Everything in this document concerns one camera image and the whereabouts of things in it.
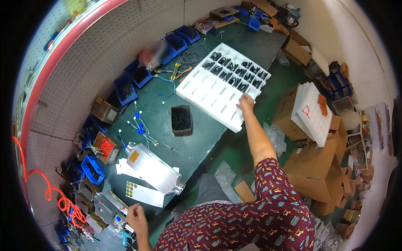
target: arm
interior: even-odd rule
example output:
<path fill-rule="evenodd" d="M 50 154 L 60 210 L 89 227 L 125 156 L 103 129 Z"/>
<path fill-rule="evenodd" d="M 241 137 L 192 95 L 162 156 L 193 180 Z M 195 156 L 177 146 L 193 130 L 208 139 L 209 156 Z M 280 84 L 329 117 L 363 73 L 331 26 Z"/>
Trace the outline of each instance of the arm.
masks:
<path fill-rule="evenodd" d="M 152 251 L 148 240 L 148 222 L 145 218 L 144 209 L 139 203 L 128 208 L 126 221 L 133 227 L 139 251 Z"/>
<path fill-rule="evenodd" d="M 246 123 L 248 144 L 250 146 L 251 156 L 254 160 L 254 166 L 263 159 L 277 158 L 274 147 L 269 140 L 264 129 L 261 127 L 254 115 L 254 100 L 246 93 L 239 99 L 240 105 L 236 105 L 243 111 L 243 118 Z"/>

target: maroon patterned shirt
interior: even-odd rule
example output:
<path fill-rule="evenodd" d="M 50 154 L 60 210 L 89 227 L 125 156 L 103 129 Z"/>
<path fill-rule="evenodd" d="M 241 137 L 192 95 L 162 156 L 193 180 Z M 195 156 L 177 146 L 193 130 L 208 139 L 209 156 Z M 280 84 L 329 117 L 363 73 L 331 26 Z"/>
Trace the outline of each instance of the maroon patterned shirt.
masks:
<path fill-rule="evenodd" d="M 258 163 L 255 181 L 258 201 L 194 206 L 162 231 L 154 250 L 238 250 L 253 242 L 260 250 L 312 251 L 310 211 L 278 161 Z"/>

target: hand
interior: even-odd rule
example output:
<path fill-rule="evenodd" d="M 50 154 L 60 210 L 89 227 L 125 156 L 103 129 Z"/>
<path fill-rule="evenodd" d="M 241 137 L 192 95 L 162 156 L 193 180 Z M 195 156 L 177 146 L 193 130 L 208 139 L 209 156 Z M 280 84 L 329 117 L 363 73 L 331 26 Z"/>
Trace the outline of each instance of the hand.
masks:
<path fill-rule="evenodd" d="M 236 104 L 236 106 L 243 111 L 243 118 L 245 115 L 253 113 L 254 99 L 250 97 L 250 95 L 243 93 L 243 95 L 239 98 L 239 102 L 240 104 Z"/>
<path fill-rule="evenodd" d="M 145 218 L 144 209 L 139 203 L 128 208 L 126 221 L 134 229 L 137 236 L 148 236 L 148 222 Z"/>

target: kettle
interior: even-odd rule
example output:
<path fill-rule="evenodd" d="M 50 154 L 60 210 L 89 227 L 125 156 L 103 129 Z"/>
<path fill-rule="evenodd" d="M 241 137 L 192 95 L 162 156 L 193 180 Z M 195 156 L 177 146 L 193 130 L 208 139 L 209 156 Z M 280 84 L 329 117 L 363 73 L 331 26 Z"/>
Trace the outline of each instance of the kettle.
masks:
<path fill-rule="evenodd" d="M 298 19 L 300 17 L 300 8 L 297 8 L 296 10 L 291 9 L 286 16 L 286 24 L 292 28 L 297 27 L 299 25 Z"/>

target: gray pants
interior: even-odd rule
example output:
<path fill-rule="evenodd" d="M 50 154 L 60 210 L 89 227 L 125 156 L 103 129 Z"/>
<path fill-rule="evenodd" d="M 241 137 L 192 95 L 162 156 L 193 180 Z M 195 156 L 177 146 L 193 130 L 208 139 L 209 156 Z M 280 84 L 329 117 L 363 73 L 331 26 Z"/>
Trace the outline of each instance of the gray pants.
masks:
<path fill-rule="evenodd" d="M 203 173 L 201 176 L 200 188 L 198 190 L 198 198 L 195 204 L 201 204 L 213 200 L 227 200 L 230 201 L 226 194 L 223 192 L 221 185 L 219 185 L 215 176 L 208 173 Z"/>

